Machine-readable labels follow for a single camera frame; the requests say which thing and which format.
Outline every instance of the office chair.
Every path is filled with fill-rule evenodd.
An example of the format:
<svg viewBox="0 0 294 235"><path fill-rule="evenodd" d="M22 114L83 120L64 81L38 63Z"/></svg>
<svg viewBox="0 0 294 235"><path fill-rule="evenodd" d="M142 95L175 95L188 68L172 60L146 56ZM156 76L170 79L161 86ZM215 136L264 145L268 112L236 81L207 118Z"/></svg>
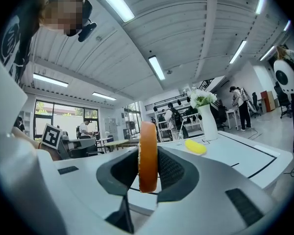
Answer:
<svg viewBox="0 0 294 235"><path fill-rule="evenodd" d="M227 121L226 113L225 113L225 107L222 105L218 106L218 117L216 118L216 124L217 128L222 128L224 131L225 127L229 127L228 125L225 125L224 123Z"/></svg>
<svg viewBox="0 0 294 235"><path fill-rule="evenodd" d="M252 114L250 115L250 117L255 116L255 118L256 118L257 115L260 115L261 116L261 114L259 113L259 105L258 105L258 98L257 98L256 92L254 92L252 94L252 97L253 97L253 105L254 105L254 107L255 107L255 109L256 109L257 112L252 112Z"/></svg>
<svg viewBox="0 0 294 235"><path fill-rule="evenodd" d="M289 117L291 118L292 117L291 103L289 101L288 95L282 91L278 82L275 83L274 90L277 93L279 105L281 108L280 118L282 118L285 114L288 114Z"/></svg>

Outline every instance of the yellow object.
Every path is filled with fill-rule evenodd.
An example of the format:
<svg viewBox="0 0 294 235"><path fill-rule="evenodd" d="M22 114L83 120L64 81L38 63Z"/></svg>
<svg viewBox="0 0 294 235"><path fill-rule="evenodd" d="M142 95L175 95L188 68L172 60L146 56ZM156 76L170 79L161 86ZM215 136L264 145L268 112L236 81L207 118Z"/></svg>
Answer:
<svg viewBox="0 0 294 235"><path fill-rule="evenodd" d="M197 153L197 154L204 154L207 151L207 148L205 145L202 145L200 143L197 143L191 139L185 140L185 146L187 149L189 149L191 152Z"/></svg>

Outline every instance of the white shirt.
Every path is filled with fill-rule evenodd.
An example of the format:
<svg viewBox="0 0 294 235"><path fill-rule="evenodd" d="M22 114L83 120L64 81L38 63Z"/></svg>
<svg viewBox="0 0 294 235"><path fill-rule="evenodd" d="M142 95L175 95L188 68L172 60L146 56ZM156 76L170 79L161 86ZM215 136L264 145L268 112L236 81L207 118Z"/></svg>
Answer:
<svg viewBox="0 0 294 235"><path fill-rule="evenodd" d="M79 126L79 132L81 133L81 137L88 136L87 134L85 134L83 132L83 130L88 131L87 125L84 122L80 124L80 126Z"/></svg>
<svg viewBox="0 0 294 235"><path fill-rule="evenodd" d="M169 129L173 129L174 126L172 124L172 121L171 121L171 117L172 117L172 111L170 109L167 110L166 114L165 114L165 120L166 122L169 124Z"/></svg>

